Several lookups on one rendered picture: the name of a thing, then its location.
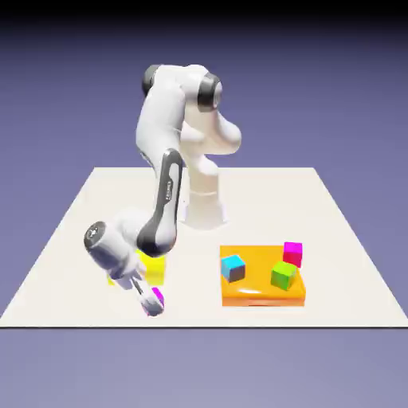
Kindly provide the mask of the large yellow box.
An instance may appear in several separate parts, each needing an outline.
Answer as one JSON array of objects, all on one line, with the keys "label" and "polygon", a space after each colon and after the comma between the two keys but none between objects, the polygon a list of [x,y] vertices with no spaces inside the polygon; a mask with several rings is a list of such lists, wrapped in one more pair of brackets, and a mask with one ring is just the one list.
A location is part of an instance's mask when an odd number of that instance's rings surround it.
[{"label": "large yellow box", "polygon": [[164,283],[167,259],[165,256],[149,257],[139,249],[132,249],[124,261],[106,268],[108,279],[124,290],[131,290],[131,278],[139,278],[150,286]]}]

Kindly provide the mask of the small green cube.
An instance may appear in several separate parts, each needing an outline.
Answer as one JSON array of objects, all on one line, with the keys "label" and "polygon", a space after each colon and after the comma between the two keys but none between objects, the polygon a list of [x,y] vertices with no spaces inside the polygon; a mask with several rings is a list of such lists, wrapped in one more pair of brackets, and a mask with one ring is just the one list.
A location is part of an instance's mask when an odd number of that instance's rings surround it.
[{"label": "small green cube", "polygon": [[296,277],[297,267],[286,261],[277,262],[271,272],[271,285],[289,290]]}]

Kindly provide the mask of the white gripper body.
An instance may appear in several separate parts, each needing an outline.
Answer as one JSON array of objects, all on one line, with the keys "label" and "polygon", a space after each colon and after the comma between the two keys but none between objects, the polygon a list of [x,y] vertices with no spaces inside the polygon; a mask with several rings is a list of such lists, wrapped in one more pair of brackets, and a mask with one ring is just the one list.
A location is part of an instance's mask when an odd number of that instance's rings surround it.
[{"label": "white gripper body", "polygon": [[143,310],[149,316],[158,316],[164,311],[164,297],[156,287],[152,288],[145,280],[131,278],[133,287],[138,293],[138,299]]}]

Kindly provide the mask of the large orange box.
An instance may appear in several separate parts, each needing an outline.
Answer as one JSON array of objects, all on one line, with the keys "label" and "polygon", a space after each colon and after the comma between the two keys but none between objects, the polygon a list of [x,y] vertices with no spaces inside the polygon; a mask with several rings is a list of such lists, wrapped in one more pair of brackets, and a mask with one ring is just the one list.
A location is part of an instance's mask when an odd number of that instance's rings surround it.
[{"label": "large orange box", "polygon": [[[222,305],[303,307],[306,288],[300,268],[289,290],[271,285],[272,268],[283,261],[283,252],[283,245],[222,245],[219,250]],[[221,259],[234,254],[245,262],[245,278],[229,283],[221,274]]]}]

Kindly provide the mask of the small pink cube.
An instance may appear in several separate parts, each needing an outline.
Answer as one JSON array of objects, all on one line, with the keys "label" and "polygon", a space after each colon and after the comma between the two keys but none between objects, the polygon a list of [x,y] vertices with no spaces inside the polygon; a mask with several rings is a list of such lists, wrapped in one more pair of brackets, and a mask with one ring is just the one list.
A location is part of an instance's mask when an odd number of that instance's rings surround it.
[{"label": "small pink cube", "polygon": [[284,243],[283,261],[300,268],[303,258],[303,244],[301,242]]}]

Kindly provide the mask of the small cyan cube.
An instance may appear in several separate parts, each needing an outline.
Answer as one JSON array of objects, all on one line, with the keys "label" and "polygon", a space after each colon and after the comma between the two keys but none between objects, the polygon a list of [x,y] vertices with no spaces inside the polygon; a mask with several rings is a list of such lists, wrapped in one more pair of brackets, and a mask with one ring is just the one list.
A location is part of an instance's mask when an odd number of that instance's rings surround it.
[{"label": "small cyan cube", "polygon": [[243,280],[245,278],[245,262],[237,254],[223,257],[221,259],[221,274],[229,283]]}]

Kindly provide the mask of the small magenta cube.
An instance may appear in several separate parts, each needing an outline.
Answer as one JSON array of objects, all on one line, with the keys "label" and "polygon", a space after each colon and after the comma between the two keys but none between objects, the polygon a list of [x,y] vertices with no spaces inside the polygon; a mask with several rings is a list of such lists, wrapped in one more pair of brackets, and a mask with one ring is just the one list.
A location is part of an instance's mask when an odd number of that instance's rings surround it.
[{"label": "small magenta cube", "polygon": [[149,316],[158,316],[164,311],[164,296],[157,287],[149,288],[147,294],[147,312]]}]

